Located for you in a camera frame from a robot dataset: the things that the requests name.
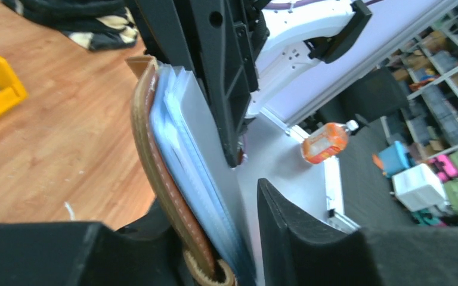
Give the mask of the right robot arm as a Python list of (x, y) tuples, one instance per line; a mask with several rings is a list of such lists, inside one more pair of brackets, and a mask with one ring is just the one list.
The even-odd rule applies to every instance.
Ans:
[(229, 166), (246, 125), (293, 79), (349, 51), (363, 1), (128, 1), (146, 53), (194, 73)]

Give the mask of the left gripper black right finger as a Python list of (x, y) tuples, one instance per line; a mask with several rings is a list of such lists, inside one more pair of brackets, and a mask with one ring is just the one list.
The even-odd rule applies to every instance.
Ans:
[(360, 228), (312, 217), (265, 178), (258, 220), (267, 285), (458, 285), (458, 228)]

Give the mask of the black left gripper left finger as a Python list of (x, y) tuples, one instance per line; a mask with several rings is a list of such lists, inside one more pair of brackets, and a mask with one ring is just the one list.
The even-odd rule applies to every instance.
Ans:
[(114, 231), (101, 222), (0, 224), (0, 285), (194, 285), (158, 203)]

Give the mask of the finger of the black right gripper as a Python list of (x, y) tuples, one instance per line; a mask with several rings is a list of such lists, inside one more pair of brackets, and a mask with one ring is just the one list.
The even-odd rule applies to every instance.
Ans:
[(227, 163), (240, 163), (250, 95), (258, 87), (259, 8), (253, 1), (136, 1), (146, 54), (194, 73)]

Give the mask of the brown leather card holder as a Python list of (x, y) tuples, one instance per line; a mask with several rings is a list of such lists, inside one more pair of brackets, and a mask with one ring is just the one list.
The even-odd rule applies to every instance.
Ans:
[(191, 71), (129, 57), (135, 146), (157, 201), (200, 285), (255, 285), (251, 235), (236, 173)]

